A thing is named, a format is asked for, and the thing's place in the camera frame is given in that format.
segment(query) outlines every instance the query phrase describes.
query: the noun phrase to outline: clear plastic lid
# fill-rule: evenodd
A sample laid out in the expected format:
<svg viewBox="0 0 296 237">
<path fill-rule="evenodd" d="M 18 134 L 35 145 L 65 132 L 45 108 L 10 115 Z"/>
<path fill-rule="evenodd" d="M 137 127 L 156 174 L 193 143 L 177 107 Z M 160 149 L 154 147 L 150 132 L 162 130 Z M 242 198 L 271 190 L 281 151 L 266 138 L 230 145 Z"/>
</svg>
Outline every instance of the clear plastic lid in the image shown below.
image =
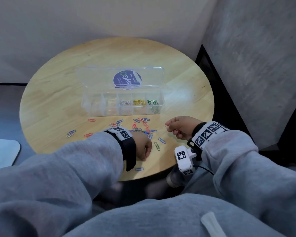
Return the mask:
<svg viewBox="0 0 296 237">
<path fill-rule="evenodd" d="M 149 88 L 162 85 L 164 69 L 162 67 L 80 67 L 77 70 L 77 77 L 83 86 L 96 90 Z"/>
</svg>

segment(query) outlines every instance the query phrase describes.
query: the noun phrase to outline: clear plastic box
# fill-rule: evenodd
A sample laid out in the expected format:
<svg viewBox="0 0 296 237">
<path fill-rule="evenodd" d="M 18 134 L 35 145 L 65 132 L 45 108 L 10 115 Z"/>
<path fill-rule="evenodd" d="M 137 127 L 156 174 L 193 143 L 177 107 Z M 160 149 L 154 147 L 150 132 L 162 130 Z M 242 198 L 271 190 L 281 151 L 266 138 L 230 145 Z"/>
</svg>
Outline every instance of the clear plastic box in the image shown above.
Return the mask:
<svg viewBox="0 0 296 237">
<path fill-rule="evenodd" d="M 164 104 L 162 67 L 81 67 L 84 86 L 81 106 L 90 116 L 159 114 Z"/>
</svg>

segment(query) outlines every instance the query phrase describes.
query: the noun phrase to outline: black cable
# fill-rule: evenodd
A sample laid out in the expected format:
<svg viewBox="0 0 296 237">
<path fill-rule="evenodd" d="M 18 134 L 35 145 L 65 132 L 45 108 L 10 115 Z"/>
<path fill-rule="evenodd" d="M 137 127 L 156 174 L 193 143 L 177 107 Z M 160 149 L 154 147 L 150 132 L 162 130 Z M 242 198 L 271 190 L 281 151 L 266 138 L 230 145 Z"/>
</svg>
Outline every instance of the black cable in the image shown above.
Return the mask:
<svg viewBox="0 0 296 237">
<path fill-rule="evenodd" d="M 204 168 L 204 167 L 202 167 L 202 166 L 193 166 L 193 167 L 199 167 L 199 168 L 202 168 L 202 169 L 206 170 L 207 172 L 211 173 L 212 175 L 214 175 L 213 172 L 211 172 L 210 170 L 208 170 L 208 169 L 206 169 L 206 168 Z"/>
</svg>

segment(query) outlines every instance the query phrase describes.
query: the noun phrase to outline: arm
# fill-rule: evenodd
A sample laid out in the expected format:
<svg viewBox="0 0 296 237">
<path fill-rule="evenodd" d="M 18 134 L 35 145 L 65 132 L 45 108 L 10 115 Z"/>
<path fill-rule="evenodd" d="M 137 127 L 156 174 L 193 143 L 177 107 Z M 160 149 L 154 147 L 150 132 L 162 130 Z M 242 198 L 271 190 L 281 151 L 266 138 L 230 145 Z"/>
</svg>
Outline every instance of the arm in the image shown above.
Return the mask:
<svg viewBox="0 0 296 237">
<path fill-rule="evenodd" d="M 296 172 L 258 154 L 251 138 L 226 131 L 209 142 L 204 163 L 215 173 L 216 190 L 287 236 L 296 236 Z"/>
<path fill-rule="evenodd" d="M 61 236 L 91 216 L 92 199 L 123 171 L 113 136 L 95 133 L 0 169 L 0 236 Z"/>
</svg>

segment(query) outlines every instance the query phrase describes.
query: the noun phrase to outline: wristband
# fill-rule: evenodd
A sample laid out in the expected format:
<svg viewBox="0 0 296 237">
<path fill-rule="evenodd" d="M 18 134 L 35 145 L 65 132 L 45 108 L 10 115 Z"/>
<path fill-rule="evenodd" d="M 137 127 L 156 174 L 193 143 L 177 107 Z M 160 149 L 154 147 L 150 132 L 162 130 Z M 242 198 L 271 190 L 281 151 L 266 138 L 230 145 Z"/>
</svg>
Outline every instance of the wristband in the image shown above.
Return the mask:
<svg viewBox="0 0 296 237">
<path fill-rule="evenodd" d="M 136 164 L 136 144 L 132 134 L 124 127 L 114 127 L 104 130 L 112 135 L 120 144 L 123 160 L 126 160 L 126 171 L 130 171 Z"/>
<path fill-rule="evenodd" d="M 202 151 L 216 135 L 224 131 L 229 130 L 223 125 L 217 123 L 216 121 L 211 121 L 208 123 L 201 123 L 195 127 L 192 138 L 187 142 L 187 145 L 191 147 L 199 157 L 201 157 Z"/>
</svg>

